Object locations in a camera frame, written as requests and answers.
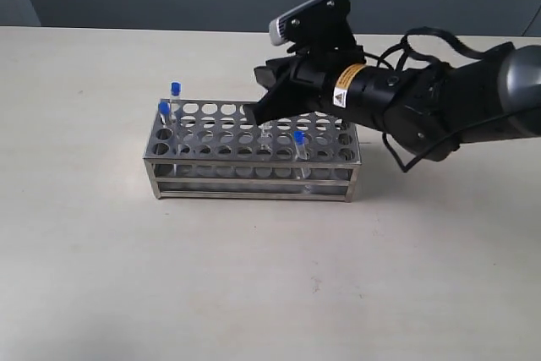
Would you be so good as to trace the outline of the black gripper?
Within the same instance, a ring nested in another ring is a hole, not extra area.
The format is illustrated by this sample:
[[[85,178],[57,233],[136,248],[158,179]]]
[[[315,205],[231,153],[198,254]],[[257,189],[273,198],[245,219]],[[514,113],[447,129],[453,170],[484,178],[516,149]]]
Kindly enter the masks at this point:
[[[356,124],[382,124],[406,84],[406,75],[369,65],[364,55],[326,52],[267,60],[254,68],[267,93],[244,105],[248,123],[260,126],[311,112]]]

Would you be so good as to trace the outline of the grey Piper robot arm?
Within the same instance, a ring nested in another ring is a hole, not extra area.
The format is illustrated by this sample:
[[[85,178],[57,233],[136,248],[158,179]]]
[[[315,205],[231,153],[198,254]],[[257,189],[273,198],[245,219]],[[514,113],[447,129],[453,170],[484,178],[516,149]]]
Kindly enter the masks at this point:
[[[323,112],[390,135],[442,161],[462,144],[540,135],[540,48],[505,43],[475,63],[397,71],[368,65],[361,49],[271,59],[255,68],[265,95],[244,106],[261,125]]]

